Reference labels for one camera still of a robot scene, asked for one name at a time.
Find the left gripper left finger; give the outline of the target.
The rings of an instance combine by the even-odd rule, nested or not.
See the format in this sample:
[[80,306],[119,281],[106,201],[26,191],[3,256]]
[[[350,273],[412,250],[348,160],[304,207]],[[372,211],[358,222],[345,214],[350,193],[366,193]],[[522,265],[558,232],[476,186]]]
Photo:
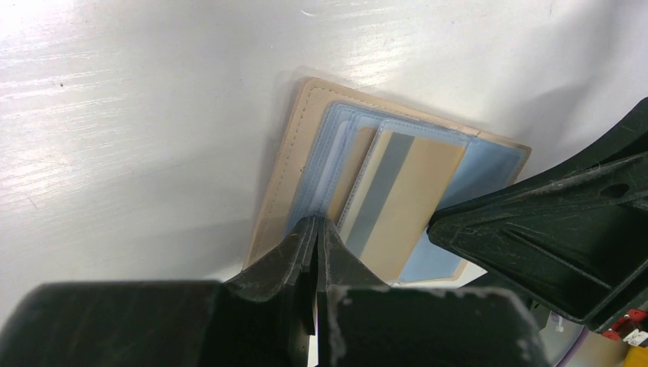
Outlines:
[[42,284],[1,331],[3,366],[305,366],[316,218],[225,282]]

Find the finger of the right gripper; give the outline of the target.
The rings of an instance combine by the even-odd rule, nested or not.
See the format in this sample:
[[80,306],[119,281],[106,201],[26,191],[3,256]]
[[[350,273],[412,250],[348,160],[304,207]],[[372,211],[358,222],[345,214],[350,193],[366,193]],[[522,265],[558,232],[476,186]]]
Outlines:
[[435,212],[428,236],[595,332],[646,309],[646,100],[567,161]]

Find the gold striped card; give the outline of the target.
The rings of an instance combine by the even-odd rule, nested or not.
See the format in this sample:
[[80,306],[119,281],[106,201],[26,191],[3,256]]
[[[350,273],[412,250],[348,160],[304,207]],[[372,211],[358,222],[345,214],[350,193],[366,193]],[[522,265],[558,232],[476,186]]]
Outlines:
[[389,130],[377,134],[338,229],[348,250],[381,280],[398,279],[465,146]]

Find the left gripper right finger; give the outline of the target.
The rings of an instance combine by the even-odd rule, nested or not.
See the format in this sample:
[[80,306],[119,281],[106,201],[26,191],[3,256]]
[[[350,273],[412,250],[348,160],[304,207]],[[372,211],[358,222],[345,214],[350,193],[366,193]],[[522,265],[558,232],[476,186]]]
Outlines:
[[539,329],[499,287],[391,287],[317,220],[321,366],[545,366]]

